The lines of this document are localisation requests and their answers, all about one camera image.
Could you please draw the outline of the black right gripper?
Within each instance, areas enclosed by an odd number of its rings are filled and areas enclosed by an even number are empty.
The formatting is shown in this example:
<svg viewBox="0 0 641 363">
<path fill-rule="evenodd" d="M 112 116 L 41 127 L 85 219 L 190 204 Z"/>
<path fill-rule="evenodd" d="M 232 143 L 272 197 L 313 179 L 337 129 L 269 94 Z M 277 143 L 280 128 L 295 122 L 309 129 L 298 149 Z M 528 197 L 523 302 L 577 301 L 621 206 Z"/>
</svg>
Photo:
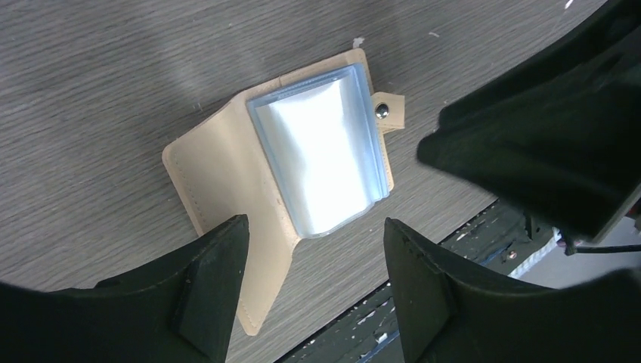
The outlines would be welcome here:
<svg viewBox="0 0 641 363">
<path fill-rule="evenodd" d="M 640 191 L 640 3 L 608 1 L 446 106 L 416 157 L 595 240 Z"/>
</svg>

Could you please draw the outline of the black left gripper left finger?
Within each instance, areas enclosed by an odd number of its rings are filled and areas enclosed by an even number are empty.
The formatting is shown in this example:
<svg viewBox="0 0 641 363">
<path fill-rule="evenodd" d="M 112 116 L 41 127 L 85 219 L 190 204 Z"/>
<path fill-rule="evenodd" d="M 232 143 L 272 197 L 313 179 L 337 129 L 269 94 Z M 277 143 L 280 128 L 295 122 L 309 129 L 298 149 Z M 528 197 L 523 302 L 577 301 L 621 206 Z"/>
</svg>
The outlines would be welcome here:
<svg viewBox="0 0 641 363">
<path fill-rule="evenodd" d="M 3 362 L 223 362 L 249 247 L 233 216 L 91 289 L 1 285 Z"/>
</svg>

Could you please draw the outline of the beige leather card holder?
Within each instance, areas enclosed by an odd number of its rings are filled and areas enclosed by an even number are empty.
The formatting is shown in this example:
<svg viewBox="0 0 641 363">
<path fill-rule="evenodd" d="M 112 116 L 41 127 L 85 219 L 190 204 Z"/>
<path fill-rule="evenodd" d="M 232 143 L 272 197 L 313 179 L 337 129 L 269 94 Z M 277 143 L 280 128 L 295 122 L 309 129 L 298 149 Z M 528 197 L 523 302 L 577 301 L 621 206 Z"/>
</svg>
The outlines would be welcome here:
<svg viewBox="0 0 641 363">
<path fill-rule="evenodd" d="M 249 220 L 237 318 L 255 336 L 304 239 L 367 213 L 394 188 L 384 136 L 405 100 L 376 92 L 353 48 L 248 88 L 186 132 L 162 161 L 198 235 Z"/>
</svg>

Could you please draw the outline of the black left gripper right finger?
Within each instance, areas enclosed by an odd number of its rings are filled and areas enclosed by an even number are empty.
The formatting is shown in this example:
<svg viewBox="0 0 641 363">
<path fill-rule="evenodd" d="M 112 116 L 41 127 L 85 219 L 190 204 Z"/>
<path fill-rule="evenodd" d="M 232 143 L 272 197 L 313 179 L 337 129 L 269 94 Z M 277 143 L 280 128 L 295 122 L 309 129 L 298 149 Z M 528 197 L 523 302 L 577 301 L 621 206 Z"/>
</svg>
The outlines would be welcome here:
<svg viewBox="0 0 641 363">
<path fill-rule="evenodd" d="M 640 271 L 564 289 L 502 275 L 397 219 L 384 249 L 407 362 L 638 362 Z"/>
</svg>

